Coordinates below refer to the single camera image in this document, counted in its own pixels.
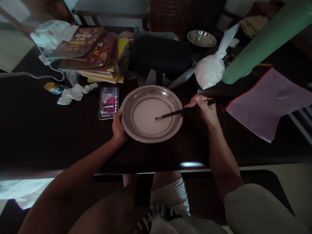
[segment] can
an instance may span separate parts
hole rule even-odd
[[[60,94],[63,92],[63,88],[54,82],[46,83],[45,89],[53,94]]]

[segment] green tube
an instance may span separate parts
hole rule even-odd
[[[287,2],[225,69],[222,81],[233,84],[312,23],[312,0]]]

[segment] black bag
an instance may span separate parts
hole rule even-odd
[[[140,36],[132,46],[131,59],[135,71],[147,77],[156,71],[156,84],[163,85],[163,73],[175,80],[192,64],[192,51],[187,43],[155,36]]]

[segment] pink folder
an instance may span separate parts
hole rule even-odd
[[[280,118],[312,104],[312,93],[270,68],[226,111],[258,137],[271,143]]]

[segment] metal bowl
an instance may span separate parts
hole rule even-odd
[[[188,40],[194,45],[200,47],[213,47],[216,45],[216,38],[208,32],[202,30],[193,30],[188,32]]]
[[[183,108],[179,98],[169,89],[157,85],[139,87],[128,94],[120,107],[120,110],[123,112],[121,122],[123,124],[124,130],[133,139],[143,143],[158,143],[168,140],[180,129],[183,116],[180,114],[173,116],[169,127],[164,132],[157,135],[146,135],[140,132],[135,126],[133,121],[133,112],[139,103],[147,99],[161,100],[168,105],[171,111],[176,111]]]

